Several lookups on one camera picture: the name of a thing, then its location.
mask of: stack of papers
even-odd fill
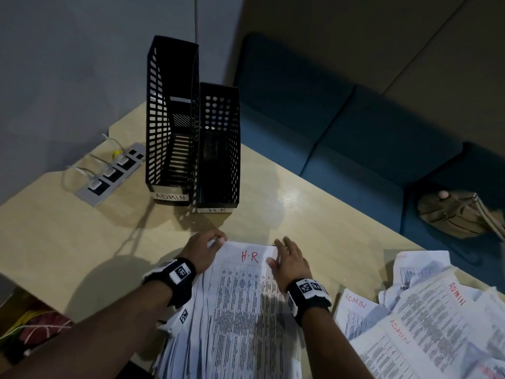
[[[226,242],[166,325],[157,378],[301,378],[300,337],[268,257],[274,246]]]
[[[345,290],[334,318],[376,378],[505,378],[505,304],[461,285],[447,251],[402,252],[379,304]]]

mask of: power strip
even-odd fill
[[[127,160],[120,164],[117,160],[112,162],[113,173],[98,174],[97,183],[91,188],[88,184],[75,192],[75,195],[93,207],[97,207],[105,198],[110,196],[123,181],[136,171],[145,161],[145,146],[141,143],[134,143],[125,150]]]

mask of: beige wall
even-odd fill
[[[468,0],[385,95],[505,157],[505,0]]]
[[[245,0],[236,42],[262,32],[382,92],[462,2]]]

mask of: hand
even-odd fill
[[[301,278],[312,279],[309,263],[301,254],[300,249],[287,236],[284,237],[284,243],[280,240],[275,240],[277,246],[277,260],[267,258],[267,264],[272,269],[275,281],[279,286],[279,290],[285,293],[287,286],[294,280]]]
[[[215,238],[217,239],[211,247],[207,247],[209,241]],[[226,234],[218,229],[196,233],[189,239],[178,257],[189,259],[193,263],[196,273],[201,274],[210,267],[216,253],[227,240]]]

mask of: wooden desk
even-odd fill
[[[145,104],[110,128],[124,146],[145,140]],[[93,153],[110,159],[103,143]],[[79,162],[98,170],[90,157]],[[0,270],[54,309],[80,321],[139,285],[143,273],[178,252],[190,234],[219,227],[237,242],[296,240],[314,278],[335,297],[340,284],[376,299],[392,280],[391,261],[421,250],[365,214],[246,146],[240,204],[232,214],[194,214],[155,205],[144,166],[98,208],[73,195],[73,170],[47,173],[0,207]],[[462,282],[482,287],[461,274]]]

